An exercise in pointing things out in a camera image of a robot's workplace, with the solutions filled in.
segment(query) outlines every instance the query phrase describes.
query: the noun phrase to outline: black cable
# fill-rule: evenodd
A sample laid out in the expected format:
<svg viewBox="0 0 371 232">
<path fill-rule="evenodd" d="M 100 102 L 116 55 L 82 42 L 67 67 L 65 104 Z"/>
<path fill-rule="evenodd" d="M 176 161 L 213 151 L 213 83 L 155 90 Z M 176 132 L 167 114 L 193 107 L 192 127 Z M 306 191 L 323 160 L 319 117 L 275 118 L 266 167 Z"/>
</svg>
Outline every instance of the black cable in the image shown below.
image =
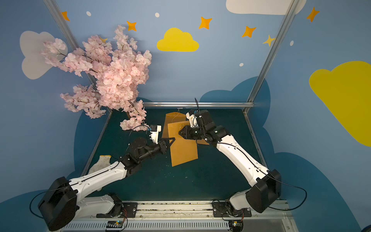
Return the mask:
<svg viewBox="0 0 371 232">
<path fill-rule="evenodd" d="M 147 127 L 148 130 L 150 130 L 150 128 L 149 128 L 147 125 L 139 125 L 139 126 L 134 127 L 134 128 L 131 130 L 130 134 L 129 134 L 129 137 L 128 137 L 128 141 L 129 141 L 129 142 L 130 142 L 130 135 L 131 135 L 131 133 L 134 131 L 135 128 L 137 128 L 137 127 L 141 127 L 141 126 L 143 126 L 143 127 Z M 126 152 L 128 151 L 128 149 L 129 149 L 129 146 L 126 148 L 124 155 L 126 154 Z"/>
<path fill-rule="evenodd" d="M 199 113 L 199 115 L 201 116 L 201 112 L 200 112 L 200 108 L 199 108 L 199 106 L 198 106 L 198 101 L 197 101 L 197 99 L 196 98 L 194 98 L 194 100 L 196 101 L 196 105 L 197 105 L 197 110 L 198 110 L 198 113 Z M 205 120 L 204 120 L 204 118 L 203 117 L 201 117 L 201 119 L 202 119 L 202 122 L 204 123 L 204 125 L 203 125 L 203 127 L 205 126 Z M 206 131 L 205 131 L 205 129 L 202 127 L 202 131 L 203 131 L 203 134 L 204 134 L 204 136 L 206 136 Z"/>
<path fill-rule="evenodd" d="M 126 219 L 126 225 L 125 225 L 125 227 L 122 228 L 119 232 L 125 230 L 125 228 L 128 226 L 129 220 L 128 220 L 128 218 L 127 218 L 126 216 L 124 216 L 124 218 Z"/>
<path fill-rule="evenodd" d="M 237 146 L 234 146 L 234 145 L 232 145 L 232 144 L 229 144 L 229 143 L 221 143 L 221 142 L 218 142 L 219 144 L 226 144 L 226 145 L 229 145 L 229 146 L 232 146 L 232 147 L 235 147 L 235 148 L 237 148 L 242 154 L 244 154 L 245 156 L 246 156 L 246 158 L 252 163 L 252 165 L 257 169 L 257 170 L 259 170 L 261 173 L 263 173 L 264 175 L 266 175 L 267 177 L 269 177 L 269 178 L 271 178 L 271 179 L 274 179 L 275 181 L 277 181 L 277 182 L 280 182 L 281 184 L 284 184 L 284 185 L 287 185 L 287 186 L 290 186 L 290 187 L 294 187 L 294 188 L 298 188 L 298 189 L 301 189 L 301 190 L 303 190 L 304 192 L 305 192 L 305 197 L 304 197 L 304 200 L 297 206 L 297 207 L 294 207 L 294 208 L 292 208 L 292 209 L 277 209 L 277 208 L 273 208 L 273 207 L 270 207 L 269 206 L 269 208 L 271 208 L 271 209 L 276 209 L 276 210 L 280 210 L 280 211 L 290 211 L 290 210 L 294 210 L 294 209 L 297 209 L 297 208 L 299 208 L 304 202 L 305 202 L 305 200 L 306 200 L 306 198 L 307 198 L 307 196 L 308 196 L 308 193 L 307 193 L 307 191 L 305 190 L 305 189 L 303 189 L 303 188 L 301 188 L 301 187 L 298 187 L 298 186 L 295 186 L 295 185 L 290 185 L 290 184 L 286 184 L 286 183 L 283 183 L 283 182 L 281 182 L 281 181 L 279 181 L 279 180 L 276 180 L 275 178 L 273 178 L 273 177 L 271 177 L 271 176 L 269 176 L 268 174 L 265 174 L 264 172 L 262 172 L 262 170 L 260 170 L 255 164 L 254 164 L 254 162 L 253 161 L 251 161 L 250 159 L 249 159 L 249 157 L 245 154 L 245 152 L 243 152 L 243 151 L 241 151 Z"/>
<path fill-rule="evenodd" d="M 35 213 L 32 211 L 32 209 L 31 209 L 31 204 L 32 204 L 33 200 L 34 200 L 37 196 L 39 196 L 40 194 L 46 193 L 46 192 L 47 192 L 47 191 L 41 192 L 41 193 L 37 194 L 34 198 L 32 198 L 32 200 L 31 200 L 31 202 L 30 202 L 30 206 L 29 206 L 30 212 L 31 212 L 33 215 L 35 215 L 36 217 L 38 217 L 38 218 L 42 218 L 42 219 L 44 219 L 44 218 L 41 217 L 41 216 L 39 216 L 39 215 L 37 215 L 37 214 L 35 214 Z"/>
<path fill-rule="evenodd" d="M 107 171 L 109 171 L 109 169 L 107 169 L 107 170 L 104 171 L 104 172 L 98 173 L 98 174 L 96 174 L 96 175 L 94 175 L 94 176 L 91 176 L 91 177 L 89 177 L 89 178 L 86 178 L 86 179 L 82 180 L 81 182 L 86 181 L 86 180 L 89 180 L 90 178 L 93 178 L 93 177 L 95 177 L 95 176 L 97 176 L 97 175 L 100 175 L 100 174 L 102 174 L 102 173 L 105 173 L 105 172 L 107 172 Z M 36 217 L 44 219 L 43 217 L 41 217 L 41 216 L 35 214 L 35 213 L 32 211 L 32 209 L 31 209 L 32 202 L 35 200 L 35 198 L 36 198 L 37 196 L 39 196 L 40 194 L 43 194 L 43 193 L 46 193 L 46 192 L 51 192 L 51 191 L 57 191 L 57 190 L 60 190 L 60 189 L 65 189 L 65 188 L 68 188 L 69 186 L 74 186 L 74 185 L 76 185 L 76 184 L 78 184 L 78 182 L 76 182 L 76 183 L 74 183 L 74 184 L 71 184 L 71 185 L 68 185 L 68 186 L 65 186 L 65 187 L 61 187 L 61 188 L 57 188 L 57 189 L 52 189 L 52 190 L 44 191 L 44 192 L 42 192 L 42 193 L 37 194 L 34 198 L 32 198 L 32 200 L 31 200 L 31 202 L 30 202 L 30 205 L 29 205 L 30 212 L 31 212 L 33 215 L 35 215 Z"/>
</svg>

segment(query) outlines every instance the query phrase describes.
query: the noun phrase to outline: blue wall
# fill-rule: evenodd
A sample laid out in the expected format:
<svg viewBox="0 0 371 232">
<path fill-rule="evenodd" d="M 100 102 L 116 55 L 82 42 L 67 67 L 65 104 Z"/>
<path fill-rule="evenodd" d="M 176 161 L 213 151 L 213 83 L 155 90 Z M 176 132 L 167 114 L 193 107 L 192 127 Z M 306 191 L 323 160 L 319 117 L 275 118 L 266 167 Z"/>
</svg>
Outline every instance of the blue wall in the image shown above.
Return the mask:
<svg viewBox="0 0 371 232">
<path fill-rule="evenodd" d="M 28 212 L 30 200 L 56 178 L 81 174 L 107 116 L 90 120 L 64 108 L 60 93 L 89 85 L 87 77 L 57 68 L 35 80 L 24 75 L 19 44 L 24 31 L 49 32 L 66 41 L 42 0 L 3 2 L 0 19 L 1 231 L 24 231 L 26 226 L 39 232 L 45 223 Z"/>
<path fill-rule="evenodd" d="M 67 11 L 68 25 L 79 43 L 92 35 L 108 38 L 116 46 L 114 30 L 118 24 L 128 27 L 136 22 L 137 31 L 124 33 L 138 41 L 138 49 L 152 53 L 150 77 L 139 85 L 139 97 L 151 101 L 193 101 L 213 90 L 231 91 L 239 83 L 259 74 L 269 51 L 263 44 L 268 35 L 275 37 L 282 15 L 235 14 L 226 8 L 226 0 L 141 0 L 101 1 L 57 0 Z M 209 30 L 199 29 L 201 17 L 212 18 Z M 246 26 L 256 27 L 252 37 L 242 37 Z M 163 52 L 157 42 L 176 27 L 189 32 L 200 45 L 195 52 Z M 234 97 L 244 101 L 244 96 Z"/>
<path fill-rule="evenodd" d="M 313 7 L 320 13 L 311 22 Z M 293 211 L 301 232 L 371 224 L 371 147 L 357 142 L 309 85 L 316 70 L 371 63 L 370 9 L 370 1 L 307 0 L 249 111 L 268 166 L 308 191 L 307 202 Z M 303 194 L 284 187 L 282 197 L 294 207 Z"/>
</svg>

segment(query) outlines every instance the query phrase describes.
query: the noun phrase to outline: cherry blossom tree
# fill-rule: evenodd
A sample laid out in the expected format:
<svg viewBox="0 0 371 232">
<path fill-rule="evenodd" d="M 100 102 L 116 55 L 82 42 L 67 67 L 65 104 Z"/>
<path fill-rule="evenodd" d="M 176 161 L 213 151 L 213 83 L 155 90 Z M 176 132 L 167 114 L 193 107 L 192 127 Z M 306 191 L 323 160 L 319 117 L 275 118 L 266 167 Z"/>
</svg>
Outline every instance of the cherry blossom tree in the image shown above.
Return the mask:
<svg viewBox="0 0 371 232">
<path fill-rule="evenodd" d="M 143 101 L 136 101 L 138 97 L 137 87 L 145 84 L 148 80 L 148 65 L 151 64 L 152 55 L 147 50 L 143 54 L 135 52 L 137 41 L 123 33 L 125 27 L 119 25 L 115 30 L 118 49 L 112 50 L 111 43 L 104 43 L 98 36 L 92 36 L 88 42 L 83 42 L 85 51 L 77 48 L 69 54 L 62 54 L 66 48 L 62 40 L 44 42 L 45 50 L 41 54 L 45 62 L 58 67 L 65 72 L 75 72 L 81 76 L 81 72 L 93 75 L 96 81 L 96 89 L 77 85 L 73 88 L 75 95 L 61 94 L 66 101 L 68 110 L 77 112 L 84 110 L 90 118 L 99 118 L 104 115 L 102 106 L 110 109 L 123 110 L 131 117 L 120 123 L 123 130 L 146 130 L 146 127 L 137 127 L 144 124 L 146 111 Z M 63 60 L 58 60 L 58 55 L 64 55 Z"/>
</svg>

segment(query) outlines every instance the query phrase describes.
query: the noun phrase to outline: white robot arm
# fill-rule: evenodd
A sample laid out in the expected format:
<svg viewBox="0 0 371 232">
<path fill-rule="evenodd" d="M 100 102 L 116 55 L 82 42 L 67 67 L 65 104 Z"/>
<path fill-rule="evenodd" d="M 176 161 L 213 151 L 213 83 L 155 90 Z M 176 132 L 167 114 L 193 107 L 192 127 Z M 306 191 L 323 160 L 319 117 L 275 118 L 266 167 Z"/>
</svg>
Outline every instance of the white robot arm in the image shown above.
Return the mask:
<svg viewBox="0 0 371 232">
<path fill-rule="evenodd" d="M 190 125 L 179 134 L 185 139 L 205 139 L 225 154 L 244 175 L 251 189 L 238 192 L 226 200 L 229 215 L 237 215 L 241 209 L 252 207 L 263 212 L 280 195 L 280 174 L 269 171 L 256 161 L 222 126 L 215 126 L 207 110 L 190 111 L 187 114 Z M 43 199 L 39 210 L 50 231 L 67 225 L 74 218 L 96 214 L 112 215 L 122 202 L 115 195 L 86 197 L 99 188 L 134 174 L 140 163 L 157 153 L 165 154 L 174 138 L 158 139 L 161 126 L 151 126 L 152 144 L 147 145 L 145 138 L 139 137 L 129 145 L 129 152 L 110 166 L 71 180 L 61 177 L 53 182 Z"/>
<path fill-rule="evenodd" d="M 252 187 L 226 200 L 227 212 L 230 215 L 236 215 L 238 210 L 250 207 L 262 213 L 280 196 L 279 172 L 270 171 L 256 161 L 237 143 L 227 129 L 215 125 L 207 110 L 191 110 L 186 117 L 190 125 L 186 125 L 179 134 L 185 139 L 205 139 L 233 162 Z"/>
</svg>

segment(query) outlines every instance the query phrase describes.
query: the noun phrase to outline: mounting plate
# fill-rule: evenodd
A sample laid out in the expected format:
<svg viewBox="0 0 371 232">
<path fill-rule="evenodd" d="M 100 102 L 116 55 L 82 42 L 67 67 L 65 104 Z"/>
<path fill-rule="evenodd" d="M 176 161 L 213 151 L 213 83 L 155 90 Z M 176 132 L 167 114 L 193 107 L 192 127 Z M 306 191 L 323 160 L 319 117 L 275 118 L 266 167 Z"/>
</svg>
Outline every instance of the mounting plate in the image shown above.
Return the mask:
<svg viewBox="0 0 371 232">
<path fill-rule="evenodd" d="M 122 203 L 122 210 L 126 210 L 128 212 L 127 218 L 135 218 L 135 214 L 137 213 L 137 207 L 138 203 L 137 202 L 123 202 Z"/>
<path fill-rule="evenodd" d="M 213 202 L 211 203 L 211 205 L 213 206 L 213 214 L 215 218 L 230 218 L 227 213 L 225 202 Z M 249 218 L 252 216 L 250 208 L 242 209 L 242 211 L 245 218 Z"/>
</svg>

